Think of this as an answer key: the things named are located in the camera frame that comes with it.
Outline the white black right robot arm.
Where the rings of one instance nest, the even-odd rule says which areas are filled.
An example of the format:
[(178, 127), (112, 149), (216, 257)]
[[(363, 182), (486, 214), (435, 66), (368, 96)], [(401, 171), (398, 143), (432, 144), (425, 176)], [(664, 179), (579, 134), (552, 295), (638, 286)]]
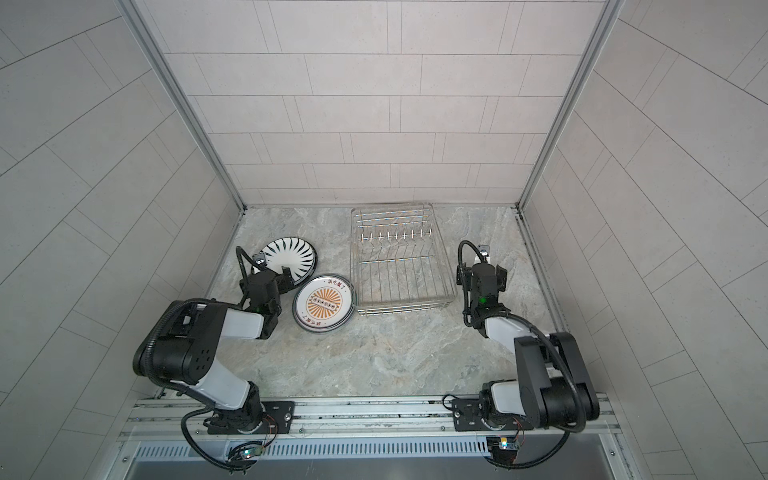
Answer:
[(466, 326), (514, 356), (516, 377), (490, 381), (479, 394), (480, 416), (491, 429), (520, 424), (582, 431), (599, 417), (600, 406), (576, 339), (546, 334), (499, 301), (506, 271), (485, 262), (457, 267)]

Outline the white blue leaf plate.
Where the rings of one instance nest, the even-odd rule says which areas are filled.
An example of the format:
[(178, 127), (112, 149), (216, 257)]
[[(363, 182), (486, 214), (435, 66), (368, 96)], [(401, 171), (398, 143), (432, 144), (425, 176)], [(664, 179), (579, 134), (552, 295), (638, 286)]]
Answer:
[(282, 277), (283, 291), (290, 291), (306, 283), (317, 266), (316, 249), (299, 237), (273, 240), (260, 253), (266, 260), (266, 267)]

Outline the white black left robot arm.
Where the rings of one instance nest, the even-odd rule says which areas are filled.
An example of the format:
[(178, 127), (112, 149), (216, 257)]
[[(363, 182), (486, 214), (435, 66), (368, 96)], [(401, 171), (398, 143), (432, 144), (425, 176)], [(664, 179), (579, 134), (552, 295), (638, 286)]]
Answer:
[(140, 344), (134, 373), (204, 405), (211, 416), (203, 425), (210, 435), (290, 431), (294, 404), (264, 403), (259, 388), (217, 358), (223, 339), (266, 340), (282, 312), (280, 294), (291, 289), (290, 269), (267, 269), (241, 280), (238, 304), (193, 298), (171, 302)]

